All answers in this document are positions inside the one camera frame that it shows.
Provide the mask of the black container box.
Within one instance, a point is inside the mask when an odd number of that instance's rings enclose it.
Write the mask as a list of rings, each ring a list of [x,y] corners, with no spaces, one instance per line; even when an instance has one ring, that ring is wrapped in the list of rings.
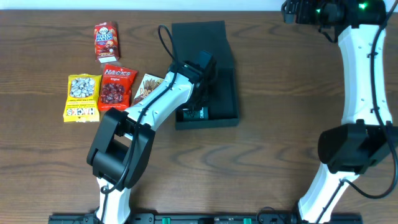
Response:
[[[218,75],[210,90],[209,100],[202,106],[208,107],[209,120],[184,122],[182,110],[188,108],[181,106],[176,111],[175,129],[237,126],[239,104],[234,58],[226,37],[224,21],[173,23],[172,34],[180,60],[193,62],[204,50],[214,56]]]

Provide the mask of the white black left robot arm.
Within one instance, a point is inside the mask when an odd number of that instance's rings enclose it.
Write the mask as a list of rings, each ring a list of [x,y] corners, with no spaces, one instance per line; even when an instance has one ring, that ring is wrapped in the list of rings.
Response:
[[[216,76],[216,59],[201,51],[194,61],[171,64],[142,101],[105,112],[86,158],[100,187],[95,223],[127,222],[131,189],[147,167],[156,130],[178,107],[199,104]]]

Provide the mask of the teal coconut cookies box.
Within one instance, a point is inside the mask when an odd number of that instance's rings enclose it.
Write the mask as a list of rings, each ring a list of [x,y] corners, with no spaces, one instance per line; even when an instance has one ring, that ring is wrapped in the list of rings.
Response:
[[[206,121],[209,120],[208,107],[202,107],[199,110],[183,109],[183,121]]]

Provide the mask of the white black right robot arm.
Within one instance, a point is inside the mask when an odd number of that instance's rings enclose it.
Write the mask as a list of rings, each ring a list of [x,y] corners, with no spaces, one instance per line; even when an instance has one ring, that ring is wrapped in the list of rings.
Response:
[[[318,139],[320,166],[289,223],[361,223],[333,209],[348,187],[387,156],[397,158],[397,127],[386,98],[383,68],[386,26],[394,8],[384,1],[286,0],[287,24],[314,25],[338,44],[343,59],[345,105],[341,124]]]

